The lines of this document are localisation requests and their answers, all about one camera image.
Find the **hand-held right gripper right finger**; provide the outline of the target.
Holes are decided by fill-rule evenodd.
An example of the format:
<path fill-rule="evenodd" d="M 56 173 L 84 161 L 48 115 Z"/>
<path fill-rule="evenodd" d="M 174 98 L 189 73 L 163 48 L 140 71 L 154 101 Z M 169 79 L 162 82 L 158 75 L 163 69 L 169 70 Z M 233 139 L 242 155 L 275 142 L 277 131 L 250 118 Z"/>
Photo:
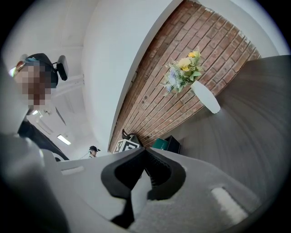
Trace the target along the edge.
<path fill-rule="evenodd" d="M 147 194 L 148 200 L 170 199 L 186 180 L 185 169 L 179 163 L 152 149 L 145 151 L 145 170 L 152 187 Z"/>

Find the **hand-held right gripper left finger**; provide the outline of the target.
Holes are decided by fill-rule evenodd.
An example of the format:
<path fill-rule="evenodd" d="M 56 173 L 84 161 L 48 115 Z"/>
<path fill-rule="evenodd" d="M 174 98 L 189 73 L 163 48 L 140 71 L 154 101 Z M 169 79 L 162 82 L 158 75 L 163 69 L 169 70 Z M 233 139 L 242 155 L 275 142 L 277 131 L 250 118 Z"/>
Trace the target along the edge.
<path fill-rule="evenodd" d="M 101 172 L 101 181 L 109 194 L 124 201 L 121 213 L 111 219 L 122 228 L 128 228 L 135 220 L 131 191 L 145 169 L 145 149 L 131 149 L 128 152 L 129 155 L 107 165 Z"/>

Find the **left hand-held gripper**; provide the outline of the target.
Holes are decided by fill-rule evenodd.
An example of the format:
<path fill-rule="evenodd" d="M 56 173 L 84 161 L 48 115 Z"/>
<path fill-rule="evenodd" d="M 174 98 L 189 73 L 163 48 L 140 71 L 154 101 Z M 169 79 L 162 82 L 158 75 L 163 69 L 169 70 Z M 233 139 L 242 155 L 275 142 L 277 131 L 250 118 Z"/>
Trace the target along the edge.
<path fill-rule="evenodd" d="M 135 133 L 127 134 L 125 130 L 123 129 L 121 136 L 122 136 L 122 140 L 118 141 L 115 147 L 116 153 L 143 147 L 143 144 L 141 140 L 139 139 L 139 137 L 137 136 L 137 134 Z"/>

